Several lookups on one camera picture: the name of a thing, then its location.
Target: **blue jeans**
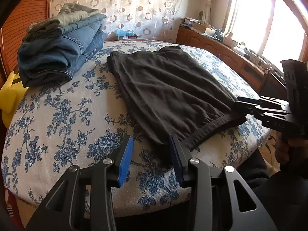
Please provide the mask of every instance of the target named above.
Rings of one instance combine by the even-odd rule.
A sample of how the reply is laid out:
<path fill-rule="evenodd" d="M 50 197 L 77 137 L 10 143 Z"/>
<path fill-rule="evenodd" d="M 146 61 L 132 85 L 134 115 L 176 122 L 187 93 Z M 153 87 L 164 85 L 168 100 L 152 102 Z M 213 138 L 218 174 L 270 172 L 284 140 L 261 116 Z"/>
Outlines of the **blue jeans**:
<path fill-rule="evenodd" d="M 51 38 L 51 37 L 58 37 L 62 36 L 66 33 L 72 32 L 78 28 L 82 28 L 85 26 L 88 26 L 96 21 L 102 21 L 102 26 L 105 25 L 105 22 L 103 19 L 105 19 L 107 16 L 104 14 L 95 14 L 92 15 L 86 19 L 82 19 L 78 22 L 71 23 L 62 27 L 57 27 L 51 30 L 39 30 L 36 32 L 31 32 L 23 37 L 23 41 L 34 41 L 37 39 L 46 39 L 46 38 Z"/>
<path fill-rule="evenodd" d="M 107 35 L 101 21 L 60 37 L 24 42 L 18 50 L 24 87 L 70 81 L 82 65 L 103 47 Z"/>

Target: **blue floral pattern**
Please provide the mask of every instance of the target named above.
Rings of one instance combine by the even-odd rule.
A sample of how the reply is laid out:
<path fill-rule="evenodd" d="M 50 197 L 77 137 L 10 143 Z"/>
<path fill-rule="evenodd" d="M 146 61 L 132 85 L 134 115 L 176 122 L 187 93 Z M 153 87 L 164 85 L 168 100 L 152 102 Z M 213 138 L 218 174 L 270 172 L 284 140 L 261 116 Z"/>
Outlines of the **blue floral pattern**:
<path fill-rule="evenodd" d="M 94 166 L 131 135 L 134 151 L 126 183 L 112 190 L 116 216 L 156 211 L 188 200 L 190 189 L 179 187 L 174 170 L 163 166 L 155 147 L 131 119 L 106 62 L 111 51 L 128 54 L 164 46 L 174 44 L 106 42 L 72 81 L 29 88 L 7 131 L 1 160 L 6 188 L 38 205 L 69 166 Z M 211 53 L 181 47 L 235 96 L 258 98 L 241 77 Z M 246 123 L 214 135 L 192 154 L 211 166 L 237 167 L 265 143 L 268 134 L 267 128 L 248 116 Z M 87 187 L 86 212 L 89 199 Z"/>

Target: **yellow object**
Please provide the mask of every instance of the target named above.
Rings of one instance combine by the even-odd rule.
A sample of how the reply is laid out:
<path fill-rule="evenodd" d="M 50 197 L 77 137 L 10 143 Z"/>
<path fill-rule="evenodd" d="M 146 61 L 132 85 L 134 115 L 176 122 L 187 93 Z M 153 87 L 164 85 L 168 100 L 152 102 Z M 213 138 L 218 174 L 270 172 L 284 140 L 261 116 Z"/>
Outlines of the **yellow object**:
<path fill-rule="evenodd" d="M 8 129 L 16 108 L 22 100 L 28 88 L 24 88 L 21 82 L 12 85 L 13 80 L 19 78 L 19 74 L 11 72 L 7 81 L 0 89 L 0 109 L 2 110 L 2 121 Z"/>

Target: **silver bolt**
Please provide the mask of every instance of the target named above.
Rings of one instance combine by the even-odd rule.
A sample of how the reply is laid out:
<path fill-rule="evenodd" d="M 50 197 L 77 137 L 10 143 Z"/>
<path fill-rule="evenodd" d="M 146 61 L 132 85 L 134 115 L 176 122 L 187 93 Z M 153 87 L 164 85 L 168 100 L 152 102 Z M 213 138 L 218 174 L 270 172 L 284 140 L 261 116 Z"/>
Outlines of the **silver bolt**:
<path fill-rule="evenodd" d="M 73 165 L 73 166 L 70 166 L 70 167 L 68 168 L 68 171 L 69 171 L 69 172 L 75 172 L 77 169 L 78 169 L 78 167 L 75 166 L 75 165 Z"/>
<path fill-rule="evenodd" d="M 234 171 L 234 167 L 232 167 L 232 166 L 226 166 L 225 168 L 224 168 L 227 172 L 229 172 L 229 173 L 232 173 L 233 171 Z"/>
<path fill-rule="evenodd" d="M 112 163 L 112 159 L 106 158 L 106 159 L 103 160 L 103 163 L 110 164 L 110 163 Z"/>
<path fill-rule="evenodd" d="M 199 161 L 199 159 L 197 159 L 197 158 L 191 158 L 190 159 L 190 163 L 191 164 L 198 164 L 200 161 Z"/>

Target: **human hand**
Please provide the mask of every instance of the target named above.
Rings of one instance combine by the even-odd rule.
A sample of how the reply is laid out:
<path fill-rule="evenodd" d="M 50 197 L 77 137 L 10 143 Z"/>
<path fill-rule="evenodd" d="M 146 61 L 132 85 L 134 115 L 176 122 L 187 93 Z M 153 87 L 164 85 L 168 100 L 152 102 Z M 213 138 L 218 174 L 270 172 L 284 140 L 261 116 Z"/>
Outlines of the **human hand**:
<path fill-rule="evenodd" d="M 286 143 L 282 140 L 281 133 L 277 132 L 275 157 L 280 164 L 286 164 L 289 161 L 288 151 L 290 147 L 308 148 L 308 140 L 303 138 L 292 138 Z"/>

